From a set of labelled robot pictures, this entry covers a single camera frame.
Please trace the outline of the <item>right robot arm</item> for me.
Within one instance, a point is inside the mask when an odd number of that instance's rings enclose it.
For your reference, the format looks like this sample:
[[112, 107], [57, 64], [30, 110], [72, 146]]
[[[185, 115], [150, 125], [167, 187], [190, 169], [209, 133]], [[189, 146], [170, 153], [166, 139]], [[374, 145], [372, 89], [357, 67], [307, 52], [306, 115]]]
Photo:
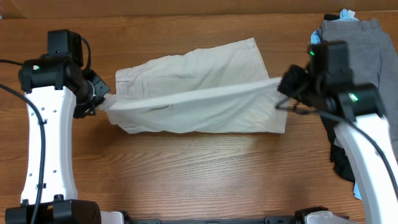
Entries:
[[367, 223], [397, 223], [397, 162], [377, 88], [354, 84], [344, 41], [310, 44], [308, 54], [307, 66], [291, 65], [278, 87], [308, 110], [286, 110], [318, 113], [335, 122], [335, 136], [348, 157]]

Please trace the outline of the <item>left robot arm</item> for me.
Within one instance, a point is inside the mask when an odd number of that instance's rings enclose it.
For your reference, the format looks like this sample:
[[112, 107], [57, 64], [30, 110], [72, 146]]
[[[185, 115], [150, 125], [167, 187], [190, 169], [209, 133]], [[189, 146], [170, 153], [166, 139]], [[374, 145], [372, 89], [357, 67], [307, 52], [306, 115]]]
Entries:
[[6, 223], [131, 222], [126, 212], [102, 211], [78, 197], [72, 164], [72, 122], [94, 116], [109, 86], [91, 69], [89, 44], [70, 30], [47, 36], [47, 53], [21, 63], [19, 81], [29, 114], [27, 176], [19, 207]]

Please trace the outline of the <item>beige shorts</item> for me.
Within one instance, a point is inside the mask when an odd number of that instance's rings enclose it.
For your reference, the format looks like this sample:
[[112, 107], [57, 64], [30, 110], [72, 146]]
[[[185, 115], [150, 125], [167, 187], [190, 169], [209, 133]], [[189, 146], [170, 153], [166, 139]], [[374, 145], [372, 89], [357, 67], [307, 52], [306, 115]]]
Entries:
[[252, 38], [118, 70], [101, 109], [127, 133], [279, 133], [284, 101]]

